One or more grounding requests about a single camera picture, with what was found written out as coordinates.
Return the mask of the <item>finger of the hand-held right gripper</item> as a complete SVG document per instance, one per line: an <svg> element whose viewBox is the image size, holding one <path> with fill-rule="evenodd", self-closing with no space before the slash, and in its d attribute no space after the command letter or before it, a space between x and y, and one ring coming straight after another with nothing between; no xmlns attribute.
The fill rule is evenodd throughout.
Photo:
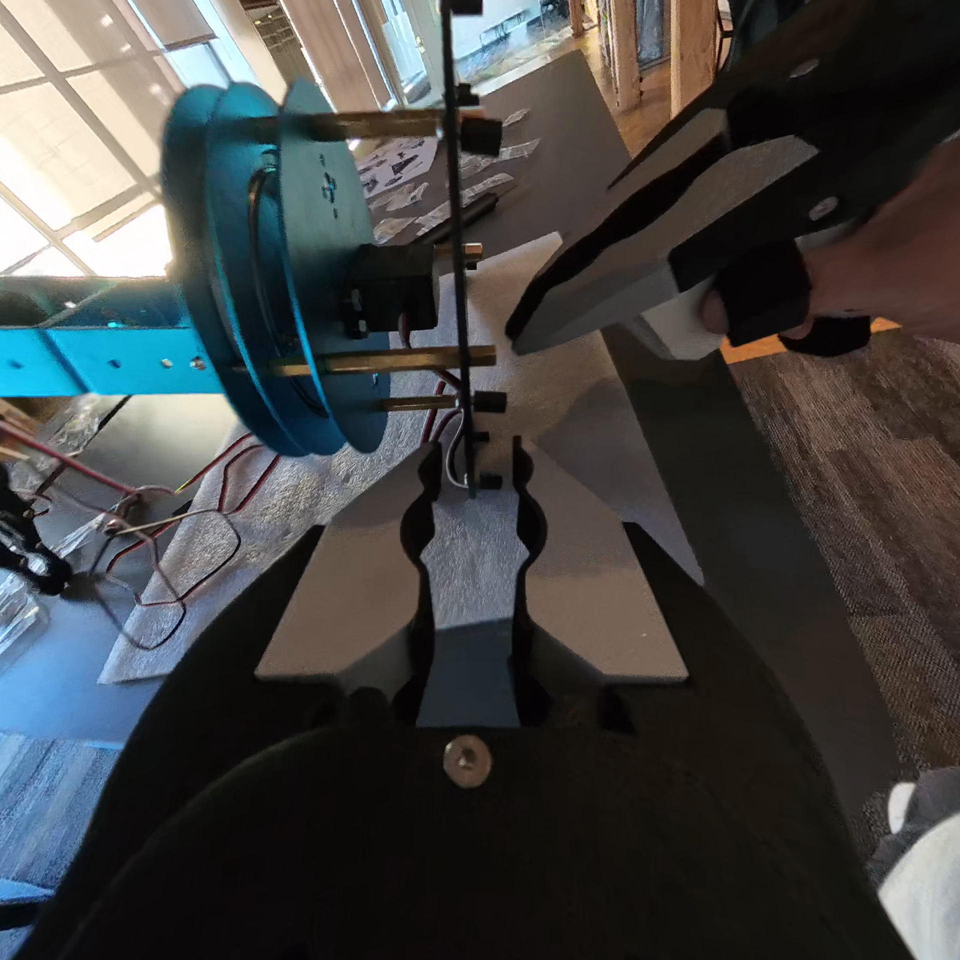
<svg viewBox="0 0 960 960"><path fill-rule="evenodd" d="M606 189L599 205L563 236L507 321L511 342L570 342L627 324L643 342L678 335L650 325L654 313L681 294L669 257L717 218L707 197L681 200L729 147L726 112L703 109L643 150Z"/></svg>
<svg viewBox="0 0 960 960"><path fill-rule="evenodd" d="M677 135L613 187L540 269L510 315L510 344L537 354L621 326L657 356L708 356L722 337L699 318L719 270L757 226L708 238L818 151L796 136L727 150L726 135Z"/></svg>

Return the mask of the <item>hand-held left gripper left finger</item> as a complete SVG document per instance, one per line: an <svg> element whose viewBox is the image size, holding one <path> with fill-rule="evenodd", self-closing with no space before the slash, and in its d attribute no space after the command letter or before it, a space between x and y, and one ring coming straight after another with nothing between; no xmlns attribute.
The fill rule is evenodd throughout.
<svg viewBox="0 0 960 960"><path fill-rule="evenodd" d="M255 669L259 681L378 690L397 719L416 722L435 652L423 553L442 475L442 449L428 442L332 518Z"/></svg>

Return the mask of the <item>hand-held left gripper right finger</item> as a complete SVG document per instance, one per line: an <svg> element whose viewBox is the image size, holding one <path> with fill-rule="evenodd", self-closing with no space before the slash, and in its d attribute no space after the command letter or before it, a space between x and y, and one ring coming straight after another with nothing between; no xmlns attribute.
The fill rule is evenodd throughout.
<svg viewBox="0 0 960 960"><path fill-rule="evenodd" d="M510 681L519 724L540 727L564 705L591 714L621 688L690 678L617 513L521 436L511 443L517 571Z"/></svg>

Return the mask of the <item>blue hobby robot arm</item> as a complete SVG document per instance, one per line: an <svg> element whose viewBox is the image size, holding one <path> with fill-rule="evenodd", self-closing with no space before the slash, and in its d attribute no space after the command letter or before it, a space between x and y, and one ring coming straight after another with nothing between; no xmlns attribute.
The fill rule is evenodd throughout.
<svg viewBox="0 0 960 960"><path fill-rule="evenodd" d="M161 278L101 278L62 293L55 277L2 279L42 312L2 325L2 397L220 394L258 440L289 457L373 453L391 413L460 415L462 479L471 497L498 489L478 472L489 436L476 414L505 412L501 391L474 390L472 369L497 361L470 345L463 245L462 148L495 155L502 124L457 82L452 19L482 2L439 2L443 95L436 109L336 112L315 81L282 103L258 85L195 85L163 126L161 202L172 251ZM445 145L457 341L390 346L389 335L438 323L437 254L423 236L378 245L353 139L426 136Z"/></svg>

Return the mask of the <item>person's right hand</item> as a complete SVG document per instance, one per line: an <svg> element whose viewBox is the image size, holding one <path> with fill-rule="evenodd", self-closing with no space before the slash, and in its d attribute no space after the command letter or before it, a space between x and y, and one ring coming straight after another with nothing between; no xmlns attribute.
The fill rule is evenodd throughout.
<svg viewBox="0 0 960 960"><path fill-rule="evenodd" d="M911 182L853 232L802 253L807 337L819 319L881 318L921 339L959 343L959 140L937 146Z"/></svg>

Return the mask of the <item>grey foam sheet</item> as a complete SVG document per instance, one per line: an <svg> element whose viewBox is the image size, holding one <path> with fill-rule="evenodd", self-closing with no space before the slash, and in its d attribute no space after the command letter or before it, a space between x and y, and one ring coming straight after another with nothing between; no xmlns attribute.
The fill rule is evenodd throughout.
<svg viewBox="0 0 960 960"><path fill-rule="evenodd" d="M515 436L534 444L579 479L621 522L653 522L654 537L699 572L666 488L597 332L547 351L513 354L504 334L522 288L560 245L549 234L484 262L467 280L470 341L493 344L495 366L476 370L483 391L506 393L505 414L483 428L483 471L503 489L476 499L452 488L444 469L433 505L435 534L422 553L435 627L510 626L517 574L527 551L517 535L519 497L512 481ZM99 676L119 684L169 674L228 604L269 570L313 526L326 528L354 498L421 446L423 414L391 414L378 449L344 448L326 457L283 458L232 520L241 542L226 567L181 608L138 606L126 620Z"/></svg>

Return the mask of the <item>group of small parts bags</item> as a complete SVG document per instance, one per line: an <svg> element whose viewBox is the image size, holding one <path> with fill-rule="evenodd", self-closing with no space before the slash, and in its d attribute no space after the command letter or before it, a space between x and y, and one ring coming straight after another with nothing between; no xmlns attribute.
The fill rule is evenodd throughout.
<svg viewBox="0 0 960 960"><path fill-rule="evenodd" d="M541 141L539 138L521 139L529 113L529 108L523 107L506 118L503 123L503 144L498 155L461 153L459 170L462 203L492 190L502 195L515 185L512 171L533 156ZM389 139L382 145L394 139L398 138ZM447 222L450 216L450 183L446 154L439 146L440 142L428 174L366 199L373 224L374 242L377 245L385 245L402 234L409 239L421 238L429 230Z"/></svg>

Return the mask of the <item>printed instruction sheet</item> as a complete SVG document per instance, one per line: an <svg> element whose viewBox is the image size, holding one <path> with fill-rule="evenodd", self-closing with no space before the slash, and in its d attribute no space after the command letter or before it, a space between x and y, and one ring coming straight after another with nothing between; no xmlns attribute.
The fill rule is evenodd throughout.
<svg viewBox="0 0 960 960"><path fill-rule="evenodd" d="M428 174L438 145L437 137L403 137L356 157L365 198L370 200Z"/></svg>

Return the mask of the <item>black robot claw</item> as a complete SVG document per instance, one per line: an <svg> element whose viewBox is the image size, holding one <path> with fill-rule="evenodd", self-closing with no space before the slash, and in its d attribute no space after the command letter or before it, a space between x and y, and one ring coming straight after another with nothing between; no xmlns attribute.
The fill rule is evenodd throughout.
<svg viewBox="0 0 960 960"><path fill-rule="evenodd" d="M1 567L42 594L60 595L73 577L70 564L43 542L32 507L11 485L1 465Z"/></svg>

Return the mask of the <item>crumpled clear plastic wrap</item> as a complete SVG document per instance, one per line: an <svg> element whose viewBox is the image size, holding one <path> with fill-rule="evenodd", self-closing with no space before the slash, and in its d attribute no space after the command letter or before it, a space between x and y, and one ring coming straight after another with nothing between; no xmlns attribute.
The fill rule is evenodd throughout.
<svg viewBox="0 0 960 960"><path fill-rule="evenodd" d="M65 398L38 429L37 438L60 453L79 455L129 399L96 393Z"/></svg>

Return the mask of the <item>clear plastic bag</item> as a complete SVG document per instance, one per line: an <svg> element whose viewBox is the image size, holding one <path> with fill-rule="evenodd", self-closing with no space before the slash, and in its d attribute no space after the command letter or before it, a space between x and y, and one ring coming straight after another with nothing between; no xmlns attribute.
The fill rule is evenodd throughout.
<svg viewBox="0 0 960 960"><path fill-rule="evenodd" d="M43 607L38 594L15 574L1 581L1 657L42 619Z"/></svg>

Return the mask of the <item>person's grey trouser leg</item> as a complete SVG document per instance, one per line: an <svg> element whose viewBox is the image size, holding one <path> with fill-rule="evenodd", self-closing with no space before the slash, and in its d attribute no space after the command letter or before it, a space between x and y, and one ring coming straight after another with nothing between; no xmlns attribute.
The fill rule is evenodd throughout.
<svg viewBox="0 0 960 960"><path fill-rule="evenodd" d="M872 888L878 891L898 862L932 829L959 811L958 766L929 769L914 780L918 786L914 796L913 816L904 829L889 832L887 800L886 832L867 864Z"/></svg>

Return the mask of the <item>person's white shirt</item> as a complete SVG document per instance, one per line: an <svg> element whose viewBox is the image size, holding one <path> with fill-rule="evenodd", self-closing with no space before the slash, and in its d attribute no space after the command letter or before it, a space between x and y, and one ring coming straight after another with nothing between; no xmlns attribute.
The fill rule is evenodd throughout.
<svg viewBox="0 0 960 960"><path fill-rule="evenodd" d="M959 816L924 834L888 873L879 898L916 959L959 957Z"/></svg>

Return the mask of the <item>large glass window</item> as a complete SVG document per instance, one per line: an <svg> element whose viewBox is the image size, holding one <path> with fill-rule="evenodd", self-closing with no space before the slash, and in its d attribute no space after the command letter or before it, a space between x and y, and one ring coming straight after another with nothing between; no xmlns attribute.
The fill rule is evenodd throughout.
<svg viewBox="0 0 960 960"><path fill-rule="evenodd" d="M195 1L217 37L168 51L130 1L1 3L2 276L160 277L161 139L179 95L315 80L337 110L393 107L373 2Z"/></svg>

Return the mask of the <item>wooden post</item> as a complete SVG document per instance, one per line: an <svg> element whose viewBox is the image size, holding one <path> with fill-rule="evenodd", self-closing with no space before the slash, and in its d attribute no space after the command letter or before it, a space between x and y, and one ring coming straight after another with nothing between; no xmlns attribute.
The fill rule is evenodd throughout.
<svg viewBox="0 0 960 960"><path fill-rule="evenodd" d="M636 1L609 2L608 32L616 108L623 114L642 99Z"/></svg>
<svg viewBox="0 0 960 960"><path fill-rule="evenodd" d="M670 2L670 112L678 115L715 78L717 1Z"/></svg>

